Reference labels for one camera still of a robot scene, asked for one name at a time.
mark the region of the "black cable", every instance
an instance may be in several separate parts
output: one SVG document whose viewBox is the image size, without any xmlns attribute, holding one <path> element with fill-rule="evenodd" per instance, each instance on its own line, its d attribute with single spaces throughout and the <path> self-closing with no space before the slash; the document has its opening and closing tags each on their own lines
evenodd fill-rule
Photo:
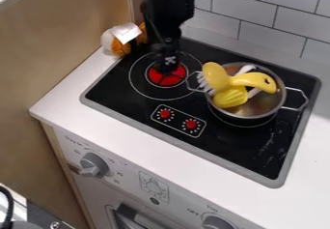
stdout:
<svg viewBox="0 0 330 229">
<path fill-rule="evenodd" d="M 14 199 L 5 187 L 0 186 L 0 192 L 3 193 L 8 200 L 7 214 L 2 225 L 0 224 L 0 229 L 10 229 L 12 226 L 12 218 L 14 213 Z"/>
</svg>

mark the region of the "control panel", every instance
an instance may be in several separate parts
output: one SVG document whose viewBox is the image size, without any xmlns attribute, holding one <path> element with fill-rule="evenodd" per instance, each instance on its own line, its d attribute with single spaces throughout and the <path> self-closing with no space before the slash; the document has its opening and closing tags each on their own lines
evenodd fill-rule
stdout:
<svg viewBox="0 0 330 229">
<path fill-rule="evenodd" d="M 206 122 L 202 119 L 164 104 L 160 104 L 153 111 L 151 119 L 194 138 L 198 138 L 206 127 Z"/>
<path fill-rule="evenodd" d="M 171 110 L 170 113 L 176 117 L 178 112 Z M 122 190 L 184 228 L 262 229 L 80 137 L 56 129 L 55 133 L 67 163 L 82 179 L 97 180 Z"/>
</svg>

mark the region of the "pan handle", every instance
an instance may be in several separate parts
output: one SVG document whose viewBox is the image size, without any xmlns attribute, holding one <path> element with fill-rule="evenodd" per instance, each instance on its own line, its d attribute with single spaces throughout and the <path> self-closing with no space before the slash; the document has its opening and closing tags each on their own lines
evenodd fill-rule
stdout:
<svg viewBox="0 0 330 229">
<path fill-rule="evenodd" d="M 292 88 L 292 87 L 287 87 L 288 90 L 292 90 L 294 92 L 298 92 L 301 94 L 301 96 L 304 98 L 305 102 L 298 108 L 292 108 L 292 107 L 286 107 L 286 106 L 282 106 L 282 109 L 287 109 L 287 110 L 291 110 L 291 111 L 296 111 L 296 112 L 300 112 L 303 109 L 306 108 L 307 104 L 310 102 L 310 100 L 307 98 L 306 94 L 304 93 L 304 91 L 300 90 L 300 89 L 296 89 L 296 88 Z"/>
<path fill-rule="evenodd" d="M 200 73 L 202 73 L 202 72 L 194 71 L 193 73 L 191 73 L 190 75 L 188 75 L 186 77 L 185 84 L 186 84 L 188 90 L 193 91 L 193 92 L 199 92 L 199 93 L 204 93 L 205 92 L 204 89 L 201 88 L 201 85 L 198 85 L 198 87 L 196 87 L 196 88 L 192 88 L 190 86 L 190 83 L 189 83 L 189 79 L 191 79 L 192 77 L 195 77 L 196 80 L 197 80 L 197 75 L 200 74 Z"/>
</svg>

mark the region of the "black stovetop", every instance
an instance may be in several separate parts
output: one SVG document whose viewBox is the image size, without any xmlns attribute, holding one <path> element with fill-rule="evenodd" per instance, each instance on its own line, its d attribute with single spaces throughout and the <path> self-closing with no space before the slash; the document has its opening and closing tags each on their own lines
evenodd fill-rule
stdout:
<svg viewBox="0 0 330 229">
<path fill-rule="evenodd" d="M 277 73 L 286 86 L 303 90 L 310 104 L 300 113 L 280 110 L 274 120 L 262 127 L 230 126 L 210 112 L 204 94 L 191 93 L 184 83 L 164 89 L 146 81 L 151 60 L 145 46 L 124 57 L 94 84 L 83 95 L 83 103 L 263 185 L 281 186 L 316 100 L 319 81 L 301 72 L 189 40 L 181 41 L 181 50 L 188 53 L 182 54 L 182 63 L 190 73 L 201 68 L 196 59 L 201 63 L 259 64 Z M 289 93 L 285 105 L 295 103 L 296 96 Z M 174 114 L 173 119 L 162 119 L 162 110 Z M 187 129 L 186 120 L 196 120 L 198 127 Z"/>
</svg>

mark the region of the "stove knob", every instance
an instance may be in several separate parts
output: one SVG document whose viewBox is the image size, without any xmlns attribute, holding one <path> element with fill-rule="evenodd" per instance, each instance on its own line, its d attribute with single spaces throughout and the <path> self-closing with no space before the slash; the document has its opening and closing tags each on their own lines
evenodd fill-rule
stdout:
<svg viewBox="0 0 330 229">
<path fill-rule="evenodd" d="M 81 160 L 80 164 L 83 167 L 79 175 L 84 177 L 96 177 L 102 179 L 109 173 L 108 164 L 99 156 L 93 153 L 87 153 Z"/>
<path fill-rule="evenodd" d="M 203 222 L 203 229 L 234 229 L 227 221 L 220 217 L 208 216 Z"/>
</svg>

